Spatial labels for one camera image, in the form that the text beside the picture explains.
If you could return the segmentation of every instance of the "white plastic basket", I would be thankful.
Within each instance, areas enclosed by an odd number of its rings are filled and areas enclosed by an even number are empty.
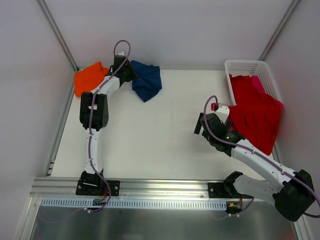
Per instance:
[[[227,60],[224,63],[224,67],[229,86],[230,98],[233,105],[236,105],[237,103],[231,86],[229,74],[231,74],[233,77],[239,75],[258,76],[262,86],[264,87],[265,93],[281,102],[278,87],[266,62],[256,60]]]

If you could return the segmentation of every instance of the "orange cloth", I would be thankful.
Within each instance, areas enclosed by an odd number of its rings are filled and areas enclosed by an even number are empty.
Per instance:
[[[102,66],[100,61],[76,72],[73,77],[75,95],[81,97],[83,92],[90,92],[98,87],[108,72],[109,68]]]

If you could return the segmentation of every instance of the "white enclosure wall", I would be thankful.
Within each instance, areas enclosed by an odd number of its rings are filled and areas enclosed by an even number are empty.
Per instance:
[[[0,239],[13,240],[74,74],[35,0],[0,3]]]
[[[260,57],[292,0],[46,0],[78,67],[130,59],[166,69],[222,69]]]
[[[320,1],[303,0],[272,49],[267,63],[277,80],[284,111],[277,142],[284,164],[312,175],[320,193]],[[316,203],[308,210],[319,214]],[[314,239],[319,219],[307,218]]]

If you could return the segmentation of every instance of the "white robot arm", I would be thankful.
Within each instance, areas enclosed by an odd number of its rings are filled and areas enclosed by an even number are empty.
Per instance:
[[[83,92],[81,95],[80,122],[86,135],[87,154],[85,168],[75,192],[77,195],[102,196],[106,191],[101,156],[103,146],[101,146],[100,135],[109,121],[108,99],[124,82],[130,82],[137,77],[128,59],[123,54],[114,56],[111,68],[116,69],[116,71],[107,73],[96,89],[91,92]]]
[[[101,88],[99,88],[100,86],[98,86],[96,89],[92,90],[91,92],[94,93],[97,90],[99,90],[98,92],[101,94],[106,95],[107,99],[109,99],[111,97],[111,95],[120,88],[120,79],[116,76],[113,76],[111,79],[109,79],[110,76],[106,76],[103,80],[103,83],[105,81],[108,81],[104,86],[102,86]],[[101,142],[99,140],[101,132],[104,132],[104,127],[100,128],[99,130],[96,130],[94,128],[91,129],[91,134],[90,134],[90,130],[89,128],[85,129],[85,135],[86,135],[86,141],[87,141],[87,146],[89,146],[90,148],[90,155],[91,158],[89,158],[89,149],[87,149],[87,154],[86,154],[86,164],[85,164],[85,169],[84,171],[86,171],[88,174],[95,174],[94,169],[92,168],[91,164],[90,164],[90,160],[92,160],[93,166],[95,168],[95,170],[98,173],[101,173],[104,169],[103,166],[103,162],[102,162],[102,156],[101,156]]]
[[[304,186],[288,175],[299,179],[314,191],[311,176],[304,170],[296,172],[276,162],[254,147],[236,130],[230,130],[231,122],[227,121],[228,106],[217,104],[214,106],[214,110],[212,113],[205,115],[207,125],[205,124],[204,114],[200,114],[194,133],[199,134],[201,127],[203,127],[202,136],[213,147],[243,162],[266,180],[253,179],[235,171],[224,180],[225,190],[223,194],[227,193],[230,198],[233,198],[236,194],[242,194],[264,200],[274,205],[280,214],[288,220],[297,221],[315,201],[315,198]]]

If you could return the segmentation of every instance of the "red cloth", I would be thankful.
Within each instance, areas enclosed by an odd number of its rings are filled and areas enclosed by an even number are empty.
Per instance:
[[[250,76],[230,75],[230,80],[237,103],[230,107],[230,118],[235,128],[257,149],[270,155],[281,118],[279,102],[259,92]]]

